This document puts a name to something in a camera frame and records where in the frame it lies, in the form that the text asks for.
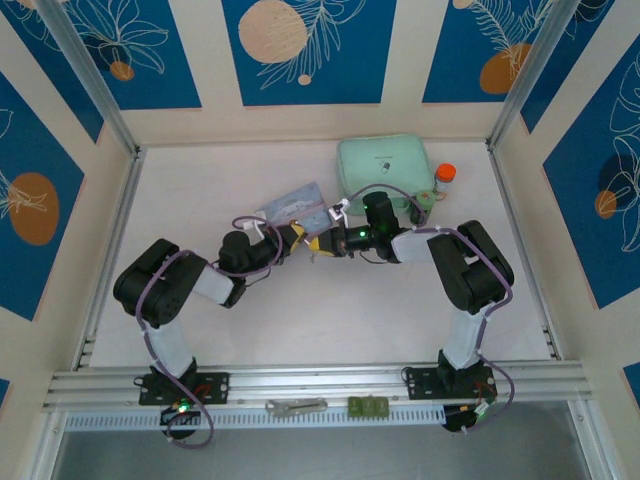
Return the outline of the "black base electronics board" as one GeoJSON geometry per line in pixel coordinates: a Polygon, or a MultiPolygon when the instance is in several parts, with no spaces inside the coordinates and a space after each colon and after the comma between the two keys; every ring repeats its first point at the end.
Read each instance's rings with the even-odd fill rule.
{"type": "Polygon", "coordinates": [[[161,411],[159,426],[170,441],[185,440],[200,424],[200,412],[187,404],[175,404],[161,411]]]}
{"type": "Polygon", "coordinates": [[[444,428],[452,433],[473,429],[481,422],[489,408],[490,405],[486,402],[478,405],[447,405],[444,407],[444,428]]]}

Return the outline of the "aluminium mounting rail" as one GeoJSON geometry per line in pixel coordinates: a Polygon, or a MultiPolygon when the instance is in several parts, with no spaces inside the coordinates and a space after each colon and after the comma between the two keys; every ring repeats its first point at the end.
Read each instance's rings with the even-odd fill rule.
{"type": "MultiPolygon", "coordinates": [[[[350,396],[383,396],[392,403],[409,402],[400,363],[306,367],[204,367],[206,373],[227,372],[230,393],[226,406],[262,408],[268,400],[322,398],[331,406],[344,405],[350,396]]],[[[514,399],[528,401],[589,400],[591,386],[580,362],[507,361],[495,368],[498,399],[508,398],[508,382],[515,385],[514,399]]],[[[83,368],[56,372],[44,397],[44,412],[141,410],[139,389],[133,381],[141,368],[83,368]]]]}

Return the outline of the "black left base electronics board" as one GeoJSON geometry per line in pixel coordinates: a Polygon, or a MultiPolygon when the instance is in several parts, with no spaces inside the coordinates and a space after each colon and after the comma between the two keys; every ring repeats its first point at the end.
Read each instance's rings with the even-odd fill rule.
{"type": "Polygon", "coordinates": [[[187,404],[175,404],[161,411],[159,426],[170,441],[185,440],[200,424],[200,412],[187,404]]]}

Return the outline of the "mint green zipper pouch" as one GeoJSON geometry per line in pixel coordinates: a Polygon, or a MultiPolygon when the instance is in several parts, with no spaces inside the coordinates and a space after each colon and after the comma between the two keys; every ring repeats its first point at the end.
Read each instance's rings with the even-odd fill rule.
{"type": "Polygon", "coordinates": [[[351,138],[337,146],[342,197],[367,185],[392,185],[415,196],[434,188],[434,173],[423,141],[410,134],[351,138]]]}

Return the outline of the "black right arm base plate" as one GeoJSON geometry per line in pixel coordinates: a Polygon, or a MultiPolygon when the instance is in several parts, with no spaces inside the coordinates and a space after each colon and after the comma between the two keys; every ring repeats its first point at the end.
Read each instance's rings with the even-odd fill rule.
{"type": "Polygon", "coordinates": [[[493,371],[484,365],[451,372],[436,367],[405,367],[403,375],[410,400],[493,401],[497,396],[493,371]]]}

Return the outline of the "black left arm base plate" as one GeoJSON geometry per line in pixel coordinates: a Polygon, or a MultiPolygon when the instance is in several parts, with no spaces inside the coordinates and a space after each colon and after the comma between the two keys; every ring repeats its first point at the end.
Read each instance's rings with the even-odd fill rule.
{"type": "MultiPolygon", "coordinates": [[[[229,395],[228,373],[196,373],[185,385],[204,405],[224,405],[229,395]]],[[[142,406],[169,406],[179,401],[192,401],[161,373],[138,376],[133,384],[139,388],[138,403],[142,406]]]]}

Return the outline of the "black right base electronics board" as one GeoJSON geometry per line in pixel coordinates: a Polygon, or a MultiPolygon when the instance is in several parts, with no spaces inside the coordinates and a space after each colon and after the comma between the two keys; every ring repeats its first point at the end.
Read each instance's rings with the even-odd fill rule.
{"type": "Polygon", "coordinates": [[[444,428],[452,433],[473,429],[481,422],[489,408],[490,405],[486,402],[478,405],[447,405],[444,407],[444,428]]]}

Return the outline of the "silver metal wrench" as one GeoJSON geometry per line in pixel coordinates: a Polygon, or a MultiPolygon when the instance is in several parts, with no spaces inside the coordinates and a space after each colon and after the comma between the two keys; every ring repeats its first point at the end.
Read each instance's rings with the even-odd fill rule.
{"type": "Polygon", "coordinates": [[[265,410],[276,418],[324,412],[327,408],[328,403],[322,398],[268,400],[265,402],[265,410]]]}

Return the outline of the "light blue cartoon tin box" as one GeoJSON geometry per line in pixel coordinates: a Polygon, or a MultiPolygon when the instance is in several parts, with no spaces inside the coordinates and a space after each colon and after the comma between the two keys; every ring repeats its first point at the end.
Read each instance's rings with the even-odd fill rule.
{"type": "Polygon", "coordinates": [[[333,220],[328,212],[321,190],[316,182],[272,200],[256,210],[274,226],[296,223],[309,237],[330,229],[333,220]]]}

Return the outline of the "orange lid small bottle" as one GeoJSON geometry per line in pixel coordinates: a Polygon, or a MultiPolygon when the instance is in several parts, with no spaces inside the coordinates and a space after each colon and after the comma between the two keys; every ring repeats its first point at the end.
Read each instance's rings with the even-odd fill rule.
{"type": "Polygon", "coordinates": [[[434,174],[434,194],[436,200],[443,200],[449,185],[455,180],[457,169],[450,163],[441,163],[434,174]]]}

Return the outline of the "aluminium frame post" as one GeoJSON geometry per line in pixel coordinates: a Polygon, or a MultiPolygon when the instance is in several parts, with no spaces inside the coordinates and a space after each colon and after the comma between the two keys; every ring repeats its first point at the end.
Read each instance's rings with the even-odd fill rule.
{"type": "Polygon", "coordinates": [[[57,0],[34,0],[36,9],[92,103],[110,127],[117,142],[136,159],[139,145],[89,51],[64,8],[57,0]]]}
{"type": "Polygon", "coordinates": [[[548,18],[542,24],[520,73],[506,96],[497,120],[486,138],[489,153],[494,153],[505,138],[511,124],[544,70],[580,0],[556,0],[548,18]]]}

